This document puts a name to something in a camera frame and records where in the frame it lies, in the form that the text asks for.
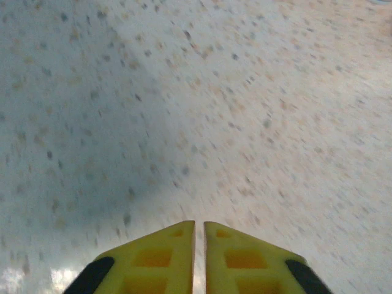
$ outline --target floor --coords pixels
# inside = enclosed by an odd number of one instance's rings
[[[390,293],[392,4],[0,1],[0,293],[195,219]]]

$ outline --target yellow plastic part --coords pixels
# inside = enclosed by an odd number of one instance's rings
[[[101,254],[115,264],[94,294],[191,294],[194,240],[188,220]]]
[[[206,294],[306,294],[287,268],[305,259],[216,222],[205,222]]]

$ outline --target terrazzo floor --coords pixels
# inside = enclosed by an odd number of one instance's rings
[[[392,293],[392,4],[1,0],[0,293],[203,221]]]

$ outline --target black rubber edge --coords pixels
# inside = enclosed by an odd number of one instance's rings
[[[310,267],[292,259],[288,259],[285,262],[306,294],[332,294]]]
[[[114,264],[113,257],[89,263],[63,294],[94,294]]]

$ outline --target black strip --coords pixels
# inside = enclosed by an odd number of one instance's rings
[[[63,294],[94,294],[114,264],[113,257],[89,263]]]
[[[307,265],[292,259],[286,260],[286,265],[306,294],[332,294],[323,281]]]

